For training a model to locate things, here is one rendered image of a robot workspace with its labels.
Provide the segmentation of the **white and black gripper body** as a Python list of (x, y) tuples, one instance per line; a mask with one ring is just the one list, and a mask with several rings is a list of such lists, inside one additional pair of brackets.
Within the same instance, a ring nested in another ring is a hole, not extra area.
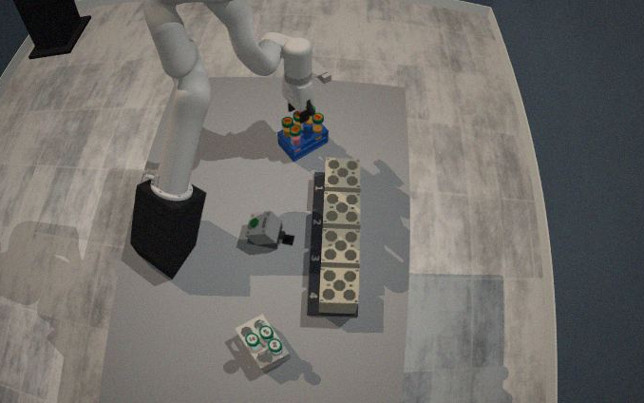
[(313, 106), (313, 84), (312, 79), (305, 85), (293, 86), (285, 83), (285, 77), (282, 78), (282, 95), (283, 97), (299, 112), (305, 110), (307, 101), (311, 101)]

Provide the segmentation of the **clear tube with green cap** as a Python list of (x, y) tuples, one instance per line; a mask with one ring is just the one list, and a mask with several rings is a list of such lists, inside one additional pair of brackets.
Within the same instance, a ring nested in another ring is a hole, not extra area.
[(269, 340), (268, 347), (270, 351), (273, 353), (273, 355), (281, 355), (283, 352), (282, 343), (279, 339), (273, 338)]
[(257, 334), (249, 333), (248, 335), (245, 336), (245, 341), (251, 347), (251, 349), (253, 350), (260, 349), (261, 344)]
[(270, 339), (274, 338), (274, 331), (270, 326), (262, 326), (259, 329), (259, 334), (263, 338), (264, 342), (268, 343)]

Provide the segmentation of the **clear plastic tube rack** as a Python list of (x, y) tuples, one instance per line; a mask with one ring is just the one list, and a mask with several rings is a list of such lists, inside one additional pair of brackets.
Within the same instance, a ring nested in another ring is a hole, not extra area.
[[(265, 322), (265, 323), (262, 323), (262, 322)], [(238, 335), (240, 336), (240, 338), (242, 339), (243, 343), (245, 344), (245, 346), (248, 348), (248, 350), (252, 354), (253, 358), (256, 360), (256, 362), (259, 365), (259, 367), (261, 368), (262, 372), (265, 372), (265, 371), (273, 368), (274, 366), (282, 363), (283, 361), (291, 358), (289, 352), (287, 351), (287, 349), (285, 348), (283, 343), (282, 343), (282, 350), (283, 350), (282, 354), (281, 355), (273, 355), (272, 354), (272, 352), (268, 348), (268, 343), (264, 342), (262, 337), (259, 334), (259, 328), (264, 326), (264, 324), (271, 327), (271, 325), (269, 324), (269, 322), (267, 321), (265, 316), (260, 315), (260, 316), (258, 316), (256, 318), (254, 318), (254, 319), (252, 319), (252, 320), (240, 325), (237, 328)], [(255, 334), (258, 335), (259, 341), (261, 343), (260, 349), (252, 350), (251, 347), (246, 343), (245, 336), (247, 334), (249, 334), (249, 333), (255, 333)]]

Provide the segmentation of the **blue tube rack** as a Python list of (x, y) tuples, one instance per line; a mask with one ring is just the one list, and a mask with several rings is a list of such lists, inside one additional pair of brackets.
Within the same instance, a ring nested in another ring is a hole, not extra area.
[[(305, 135), (302, 136), (303, 133)], [(316, 138), (318, 138), (321, 135), (322, 135), (322, 138), (319, 140), (316, 140)], [(291, 144), (291, 137), (290, 138), (285, 137), (283, 135), (283, 130), (280, 130), (278, 133), (278, 144), (286, 152), (286, 154), (293, 160), (293, 162), (295, 162), (300, 158), (304, 157), (305, 155), (311, 153), (318, 147), (322, 146), (323, 144), (326, 144), (328, 142), (328, 137), (329, 137), (329, 130), (326, 127), (323, 126), (322, 132), (314, 133), (313, 125), (306, 125), (304, 123), (304, 129), (301, 130), (301, 134), (300, 134), (301, 143), (298, 146)], [(294, 151), (299, 147), (301, 147), (302, 149), (300, 148), (299, 151), (294, 153)]]

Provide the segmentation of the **beige bucket adapter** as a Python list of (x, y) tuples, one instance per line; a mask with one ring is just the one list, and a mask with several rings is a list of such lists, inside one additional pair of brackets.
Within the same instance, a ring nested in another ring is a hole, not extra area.
[(321, 267), (319, 313), (355, 314), (358, 298), (359, 268)]
[(323, 228), (321, 251), (321, 267), (358, 268), (360, 229)]
[(326, 158), (324, 191), (360, 193), (360, 160)]
[(359, 229), (360, 193), (324, 191), (323, 228)]

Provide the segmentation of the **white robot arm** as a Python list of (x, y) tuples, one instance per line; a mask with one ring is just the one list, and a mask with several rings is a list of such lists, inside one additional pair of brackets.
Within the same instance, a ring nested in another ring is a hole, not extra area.
[(184, 201), (193, 194), (190, 177), (211, 102), (210, 81), (199, 50), (192, 39), (188, 42), (176, 11), (176, 5), (191, 2), (202, 2), (226, 26), (237, 58), (253, 73), (271, 75), (283, 58), (285, 81), (290, 85), (302, 86), (316, 77), (323, 84), (331, 81), (331, 74), (313, 59), (312, 44), (307, 39), (268, 32), (257, 43), (254, 10), (246, 0), (146, 0), (144, 16), (162, 68), (171, 78), (180, 77), (172, 78), (176, 93), (160, 166), (143, 170), (151, 180), (152, 191), (169, 201)]

